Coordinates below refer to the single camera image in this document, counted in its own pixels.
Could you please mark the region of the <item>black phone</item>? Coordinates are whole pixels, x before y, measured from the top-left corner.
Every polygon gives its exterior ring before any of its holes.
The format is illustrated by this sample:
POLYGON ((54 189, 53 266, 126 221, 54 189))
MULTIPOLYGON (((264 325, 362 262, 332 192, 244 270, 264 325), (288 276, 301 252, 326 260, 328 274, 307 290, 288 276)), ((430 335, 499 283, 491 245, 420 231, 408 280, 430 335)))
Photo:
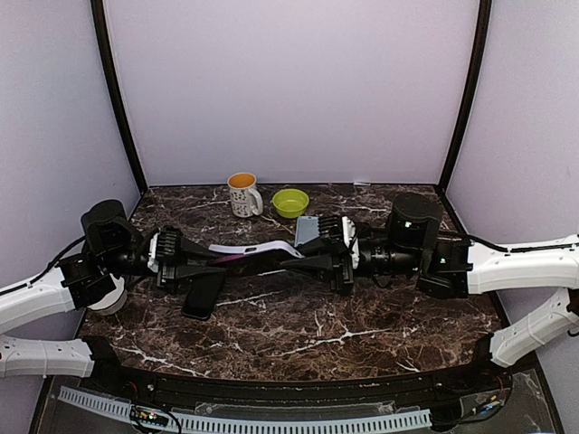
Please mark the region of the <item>black phone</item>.
POLYGON ((224 273, 196 277, 185 297, 182 315, 198 321, 207 321, 214 311, 219 293, 226 280, 224 273))

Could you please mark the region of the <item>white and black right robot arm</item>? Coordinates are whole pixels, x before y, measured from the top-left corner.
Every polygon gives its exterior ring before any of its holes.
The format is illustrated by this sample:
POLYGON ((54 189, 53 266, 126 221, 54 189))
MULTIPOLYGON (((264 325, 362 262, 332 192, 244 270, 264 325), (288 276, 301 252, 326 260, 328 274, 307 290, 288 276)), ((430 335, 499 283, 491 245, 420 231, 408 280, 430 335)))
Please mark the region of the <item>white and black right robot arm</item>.
POLYGON ((309 274, 346 294, 356 277, 377 281, 407 275, 438 299, 466 298, 503 289, 547 288, 555 293, 515 324, 483 336, 461 383, 481 392, 525 355, 578 327, 578 238, 498 245, 441 229, 442 208, 421 194, 394 198, 384 227, 347 217, 318 220, 318 237, 298 247, 285 269, 309 274))

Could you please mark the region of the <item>light blue phone case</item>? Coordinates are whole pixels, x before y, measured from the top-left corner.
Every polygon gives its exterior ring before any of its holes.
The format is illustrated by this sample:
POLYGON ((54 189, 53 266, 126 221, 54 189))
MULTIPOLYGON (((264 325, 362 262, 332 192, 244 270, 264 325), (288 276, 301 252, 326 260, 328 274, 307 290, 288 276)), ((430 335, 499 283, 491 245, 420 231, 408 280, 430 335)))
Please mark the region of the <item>light blue phone case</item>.
POLYGON ((294 246, 298 247, 309 241, 315 240, 319 236, 319 217, 302 215, 296 221, 296 234, 294 246))

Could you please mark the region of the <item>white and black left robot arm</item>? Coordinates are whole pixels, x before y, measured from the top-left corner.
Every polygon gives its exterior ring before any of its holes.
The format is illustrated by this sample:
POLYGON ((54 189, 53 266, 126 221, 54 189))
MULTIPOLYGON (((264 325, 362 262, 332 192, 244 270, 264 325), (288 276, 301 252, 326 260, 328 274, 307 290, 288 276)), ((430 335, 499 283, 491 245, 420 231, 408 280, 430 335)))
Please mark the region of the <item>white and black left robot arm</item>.
POLYGON ((9 332, 34 320, 87 308, 104 316, 127 300, 127 277, 155 278, 159 288, 188 289, 187 303, 205 318, 226 271, 212 266, 218 254, 164 227, 143 234, 122 202, 108 199, 81 216, 81 251, 59 253, 38 275, 1 290, 1 375, 92 377, 108 394, 128 386, 127 373, 103 337, 70 341, 14 338, 9 332))

